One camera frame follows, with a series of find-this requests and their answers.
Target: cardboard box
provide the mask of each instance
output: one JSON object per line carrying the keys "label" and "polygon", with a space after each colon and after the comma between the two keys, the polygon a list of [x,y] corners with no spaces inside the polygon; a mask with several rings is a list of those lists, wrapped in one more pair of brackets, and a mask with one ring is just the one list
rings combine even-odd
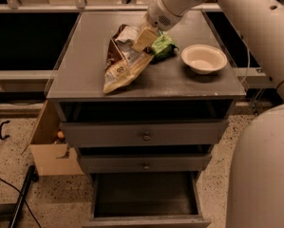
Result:
{"label": "cardboard box", "polygon": [[83,175],[74,148],[67,144],[54,144],[60,119],[53,104],[46,101],[29,141],[39,176]]}

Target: floor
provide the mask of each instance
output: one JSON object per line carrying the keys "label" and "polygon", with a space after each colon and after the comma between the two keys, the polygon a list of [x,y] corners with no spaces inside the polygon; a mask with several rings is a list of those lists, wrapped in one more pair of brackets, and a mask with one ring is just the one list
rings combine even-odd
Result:
{"label": "floor", "polygon": [[[200,205],[205,218],[212,221],[210,228],[224,228],[229,169],[237,139],[254,118],[245,103],[239,103],[230,116],[230,124],[221,141],[214,147],[213,158],[199,177],[197,187]],[[0,118],[3,134],[10,137],[0,140],[0,177],[21,188],[28,167],[33,164],[30,149],[24,153],[36,119],[17,116]],[[90,216],[92,187],[86,176],[40,177],[28,192],[27,201],[42,227],[78,228]],[[0,203],[14,203],[18,194],[0,181]],[[0,228],[7,227],[0,222]],[[21,227],[37,227],[26,207],[19,221]]]}

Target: gray cabinet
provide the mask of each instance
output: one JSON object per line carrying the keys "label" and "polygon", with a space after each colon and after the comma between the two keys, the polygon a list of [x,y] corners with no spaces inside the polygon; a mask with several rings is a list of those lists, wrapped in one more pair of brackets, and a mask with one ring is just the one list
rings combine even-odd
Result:
{"label": "gray cabinet", "polygon": [[169,31],[180,47],[175,57],[104,95],[109,39],[120,24],[138,26],[144,13],[83,13],[47,98],[94,181],[85,227],[207,227],[195,181],[245,92],[230,65],[196,75],[181,61],[190,45],[219,48],[202,14],[189,11]]}

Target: metal knob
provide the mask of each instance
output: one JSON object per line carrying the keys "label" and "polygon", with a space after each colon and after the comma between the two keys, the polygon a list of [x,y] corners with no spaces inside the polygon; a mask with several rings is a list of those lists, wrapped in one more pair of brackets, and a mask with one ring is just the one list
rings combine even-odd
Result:
{"label": "metal knob", "polygon": [[147,171],[147,170],[149,170],[149,169],[150,169],[149,163],[145,162],[145,163],[143,164],[143,170]]}
{"label": "metal knob", "polygon": [[145,140],[145,141],[151,140],[151,136],[150,136],[149,132],[144,132],[142,139]]}

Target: white bowl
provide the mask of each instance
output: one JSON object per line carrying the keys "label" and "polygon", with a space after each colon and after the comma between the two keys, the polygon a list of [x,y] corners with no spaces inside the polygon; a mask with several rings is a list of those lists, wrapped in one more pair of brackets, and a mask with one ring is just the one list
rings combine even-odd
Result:
{"label": "white bowl", "polygon": [[181,53],[181,59],[198,74],[219,71],[227,65],[226,55],[215,47],[193,45]]}

